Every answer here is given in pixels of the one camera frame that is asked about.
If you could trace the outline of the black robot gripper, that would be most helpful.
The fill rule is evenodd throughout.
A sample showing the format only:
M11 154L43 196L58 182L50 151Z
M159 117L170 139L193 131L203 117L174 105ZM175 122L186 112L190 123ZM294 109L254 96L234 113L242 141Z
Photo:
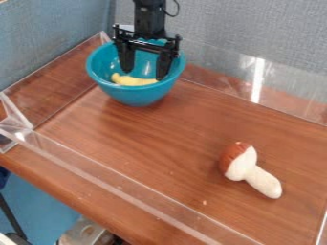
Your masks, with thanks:
M114 43L118 48L121 66L126 73L134 69L135 50L159 54L157 80L169 74L173 59L179 55L182 36L166 30L166 18L177 17L166 10L166 0L134 0L134 24L115 24Z

